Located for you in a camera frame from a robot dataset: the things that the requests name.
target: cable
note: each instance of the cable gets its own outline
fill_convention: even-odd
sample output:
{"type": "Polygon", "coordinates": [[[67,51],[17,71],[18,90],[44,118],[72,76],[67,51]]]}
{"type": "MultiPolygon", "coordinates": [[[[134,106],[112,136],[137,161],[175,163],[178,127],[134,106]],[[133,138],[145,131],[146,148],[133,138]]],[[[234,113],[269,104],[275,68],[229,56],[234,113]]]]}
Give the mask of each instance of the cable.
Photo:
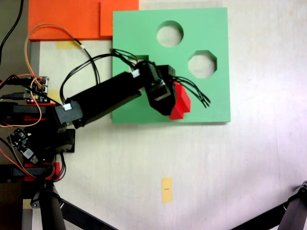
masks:
{"type": "Polygon", "coordinates": [[[24,174],[27,174],[27,172],[25,172],[17,163],[13,162],[13,160],[11,158],[9,158],[4,152],[3,150],[0,148],[0,152],[3,154],[3,156],[5,156],[6,159],[8,159],[10,162],[12,162],[14,165],[16,165],[22,172],[24,172],[24,174]]]}
{"type": "MultiPolygon", "coordinates": [[[[91,59],[91,55],[87,52],[87,50],[85,49],[85,47],[81,44],[81,42],[75,38],[71,32],[69,32],[65,27],[61,26],[61,25],[58,25],[58,24],[54,24],[54,23],[43,23],[43,24],[40,24],[40,25],[37,25],[35,26],[28,34],[27,38],[25,39],[25,44],[24,44],[24,58],[25,58],[25,61],[26,61],[26,64],[27,64],[27,67],[30,71],[31,74],[34,75],[34,71],[30,65],[30,62],[29,62],[29,58],[28,58],[28,51],[27,51],[27,46],[28,46],[28,41],[29,41],[29,38],[31,36],[31,34],[36,30],[38,29],[39,27],[42,27],[42,26],[54,26],[54,27],[57,27],[57,28],[60,28],[61,30],[65,31],[66,33],[69,34],[69,36],[74,40],[76,41],[80,47],[85,51],[85,53],[87,54],[87,56],[91,59]]],[[[97,69],[97,66],[94,64],[94,62],[92,62],[92,66],[93,66],[93,69],[94,69],[94,74],[95,74],[95,80],[96,80],[96,83],[98,84],[100,82],[100,76],[99,76],[99,73],[98,73],[98,69],[97,69]]]]}
{"type": "Polygon", "coordinates": [[[88,66],[92,61],[97,61],[101,58],[106,58],[106,57],[116,57],[116,58],[119,58],[121,59],[123,62],[125,62],[127,65],[129,65],[131,67],[131,69],[134,69],[135,67],[135,64],[128,61],[127,59],[125,59],[123,57],[122,54],[118,54],[118,53],[110,53],[110,54],[100,54],[100,55],[97,55],[93,58],[90,58],[89,60],[87,60],[86,62],[82,63],[81,65],[77,66],[76,68],[74,68],[72,71],[70,71],[70,73],[67,75],[67,77],[64,79],[63,83],[61,84],[61,88],[60,88],[60,91],[59,91],[59,96],[60,96],[60,99],[62,101],[63,104],[66,103],[66,100],[64,98],[64,94],[63,94],[63,89],[64,89],[64,85],[65,83],[68,81],[68,79],[74,75],[75,73],[77,73],[78,71],[82,70],[83,68],[85,68],[86,66],[88,66]]]}
{"type": "MultiPolygon", "coordinates": [[[[85,53],[87,54],[88,58],[91,59],[92,56],[90,55],[89,52],[87,52],[87,50],[86,50],[86,48],[84,47],[84,45],[82,45],[81,42],[80,42],[77,38],[75,38],[74,40],[75,40],[75,41],[80,45],[80,47],[85,51],[85,53]]],[[[93,61],[91,61],[91,63],[92,63],[93,70],[94,70],[94,74],[95,74],[96,85],[98,85],[98,84],[100,83],[99,72],[98,72],[98,69],[97,69],[96,64],[95,64],[93,61]]]]}
{"type": "MultiPolygon", "coordinates": [[[[32,86],[33,86],[34,81],[35,81],[35,79],[33,79],[33,81],[31,82],[31,86],[30,86],[31,88],[32,88],[32,86]]],[[[39,119],[38,119],[35,123],[30,124],[30,125],[9,125],[9,126],[2,126],[2,125],[0,125],[0,127],[2,127],[2,128],[7,128],[7,127],[29,127],[29,126],[34,126],[34,125],[36,125],[38,122],[40,122],[40,120],[42,119],[42,110],[40,109],[40,107],[39,107],[37,101],[35,100],[32,91],[31,91],[31,96],[32,96],[32,98],[33,98],[35,104],[36,104],[37,107],[38,107],[38,110],[39,110],[39,119]]]]}
{"type": "Polygon", "coordinates": [[[61,168],[61,170],[59,172],[59,175],[54,180],[54,182],[62,180],[64,178],[65,174],[66,174],[66,169],[67,168],[66,168],[66,163],[65,163],[65,159],[64,159],[63,153],[61,153],[60,156],[61,156],[61,160],[62,160],[62,168],[61,168]]]}
{"type": "Polygon", "coordinates": [[[24,0],[21,0],[20,1],[20,9],[19,9],[19,13],[18,13],[18,16],[17,16],[17,19],[13,25],[13,27],[10,29],[10,31],[6,34],[6,36],[4,37],[1,45],[0,45],[0,65],[1,65],[1,58],[2,58],[2,49],[4,47],[4,44],[6,42],[6,40],[9,38],[9,36],[11,35],[11,33],[13,32],[13,30],[15,29],[15,27],[17,26],[19,20],[20,20],[20,17],[21,17],[21,14],[23,12],[23,6],[24,6],[24,0]]]}
{"type": "Polygon", "coordinates": [[[205,108],[210,106],[209,105],[211,103],[210,99],[191,80],[184,78],[184,77],[172,77],[172,81],[176,81],[179,84],[183,85],[188,91],[190,91],[203,104],[205,108]]]}

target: green board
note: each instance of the green board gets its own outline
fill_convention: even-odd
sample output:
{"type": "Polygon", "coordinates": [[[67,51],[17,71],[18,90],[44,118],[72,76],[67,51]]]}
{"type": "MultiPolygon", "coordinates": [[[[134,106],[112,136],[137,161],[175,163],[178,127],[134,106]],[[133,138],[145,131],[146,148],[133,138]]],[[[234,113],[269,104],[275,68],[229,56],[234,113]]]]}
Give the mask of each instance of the green board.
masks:
{"type": "MultiPolygon", "coordinates": [[[[230,121],[227,8],[114,12],[113,47],[137,56],[148,55],[156,65],[170,65],[176,76],[192,80],[211,100],[210,107],[205,109],[188,92],[191,112],[182,120],[171,121],[152,109],[143,93],[112,113],[114,123],[230,121]],[[167,22],[182,27],[183,39],[177,46],[165,47],[157,41],[158,30],[167,22]],[[189,71],[188,61],[198,53],[216,59],[217,70],[212,76],[196,78],[189,71]]],[[[127,65],[113,58],[113,76],[123,71],[128,71],[127,65]]]]}

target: octagonal hole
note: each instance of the octagonal hole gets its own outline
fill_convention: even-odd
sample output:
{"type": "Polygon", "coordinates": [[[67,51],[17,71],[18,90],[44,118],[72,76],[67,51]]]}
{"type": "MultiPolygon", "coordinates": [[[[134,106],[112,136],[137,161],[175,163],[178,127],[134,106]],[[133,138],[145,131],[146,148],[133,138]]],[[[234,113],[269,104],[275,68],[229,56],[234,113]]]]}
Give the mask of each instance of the octagonal hole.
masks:
{"type": "Polygon", "coordinates": [[[188,69],[196,78],[208,78],[217,70],[217,58],[209,50],[198,50],[190,57],[188,69]]]}
{"type": "Polygon", "coordinates": [[[163,46],[177,46],[182,39],[183,29],[179,23],[166,21],[158,27],[157,40],[163,46]]]}

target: metal leg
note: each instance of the metal leg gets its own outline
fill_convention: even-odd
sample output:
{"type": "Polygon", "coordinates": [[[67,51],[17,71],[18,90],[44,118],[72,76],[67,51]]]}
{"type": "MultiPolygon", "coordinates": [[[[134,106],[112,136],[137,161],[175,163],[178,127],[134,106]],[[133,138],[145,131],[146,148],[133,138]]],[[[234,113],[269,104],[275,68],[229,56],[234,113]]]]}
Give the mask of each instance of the metal leg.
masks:
{"type": "Polygon", "coordinates": [[[53,189],[47,189],[41,190],[39,196],[43,230],[66,230],[59,205],[59,197],[53,192],[53,189]]]}
{"type": "Polygon", "coordinates": [[[232,230],[270,230],[280,224],[287,202],[235,227],[232,230]]]}
{"type": "Polygon", "coordinates": [[[61,209],[65,220],[83,230],[118,230],[64,199],[61,209]]]}
{"type": "Polygon", "coordinates": [[[302,198],[297,197],[289,203],[278,230],[303,230],[306,217],[306,202],[302,198]]]}

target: orange foam board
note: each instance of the orange foam board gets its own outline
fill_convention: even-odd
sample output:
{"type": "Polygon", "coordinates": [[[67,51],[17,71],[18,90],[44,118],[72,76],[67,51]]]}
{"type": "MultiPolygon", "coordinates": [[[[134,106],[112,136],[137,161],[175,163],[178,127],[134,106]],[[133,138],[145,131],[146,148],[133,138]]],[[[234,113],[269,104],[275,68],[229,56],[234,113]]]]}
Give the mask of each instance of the orange foam board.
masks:
{"type": "Polygon", "coordinates": [[[100,36],[112,39],[113,11],[138,11],[138,0],[102,0],[100,4],[100,36]]]}
{"type": "MultiPolygon", "coordinates": [[[[138,9],[138,0],[29,0],[28,32],[36,25],[55,23],[64,26],[80,40],[111,39],[113,11],[138,9]]],[[[47,26],[37,29],[30,40],[59,41],[71,38],[61,29],[47,26]]]]}

